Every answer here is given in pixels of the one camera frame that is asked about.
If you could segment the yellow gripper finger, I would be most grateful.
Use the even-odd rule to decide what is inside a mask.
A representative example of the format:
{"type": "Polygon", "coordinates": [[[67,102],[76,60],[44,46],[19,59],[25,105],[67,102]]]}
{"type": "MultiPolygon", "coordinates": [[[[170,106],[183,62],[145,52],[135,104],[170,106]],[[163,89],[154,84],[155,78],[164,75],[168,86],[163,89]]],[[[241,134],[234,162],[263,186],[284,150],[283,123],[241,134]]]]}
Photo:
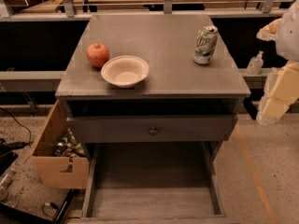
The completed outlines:
{"type": "Polygon", "coordinates": [[[261,125],[278,122],[299,99],[299,63],[287,63],[268,74],[256,120],[261,125]]]}
{"type": "Polygon", "coordinates": [[[271,21],[264,28],[260,29],[257,33],[256,37],[263,41],[276,41],[277,40],[277,32],[278,32],[278,25],[281,19],[276,19],[271,21]]]}

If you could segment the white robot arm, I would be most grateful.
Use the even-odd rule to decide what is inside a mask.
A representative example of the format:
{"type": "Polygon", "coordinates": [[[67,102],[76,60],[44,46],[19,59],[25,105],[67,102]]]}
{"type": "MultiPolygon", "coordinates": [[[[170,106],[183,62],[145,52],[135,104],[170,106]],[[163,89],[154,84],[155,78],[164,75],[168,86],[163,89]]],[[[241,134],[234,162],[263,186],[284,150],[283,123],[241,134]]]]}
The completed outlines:
{"type": "Polygon", "coordinates": [[[299,99],[299,0],[296,0],[281,19],[274,20],[259,31],[261,40],[276,42],[276,53],[287,60],[280,69],[268,74],[258,106],[256,120],[270,125],[281,119],[299,99]]]}

